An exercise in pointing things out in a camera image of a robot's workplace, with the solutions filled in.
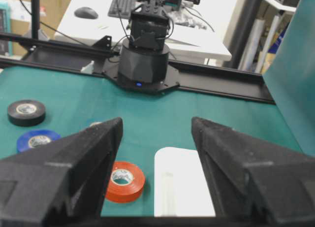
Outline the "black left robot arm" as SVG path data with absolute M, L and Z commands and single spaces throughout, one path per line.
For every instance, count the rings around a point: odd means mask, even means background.
M 130 35 L 121 40 L 118 60 L 107 59 L 102 73 L 128 90 L 155 94 L 176 88 L 180 86 L 179 71 L 169 65 L 170 49 L 165 44 L 173 33 L 174 22 L 164 6 L 179 6 L 182 0 L 137 1 L 142 4 L 131 11 Z

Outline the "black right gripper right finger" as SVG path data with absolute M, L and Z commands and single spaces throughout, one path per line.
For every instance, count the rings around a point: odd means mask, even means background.
M 218 216 L 314 226 L 314 157 L 199 117 L 191 133 Z

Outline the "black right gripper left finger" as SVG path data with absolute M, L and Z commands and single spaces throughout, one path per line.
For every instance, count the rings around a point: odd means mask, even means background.
M 120 117 L 0 161 L 0 224 L 61 227 L 100 216 Z

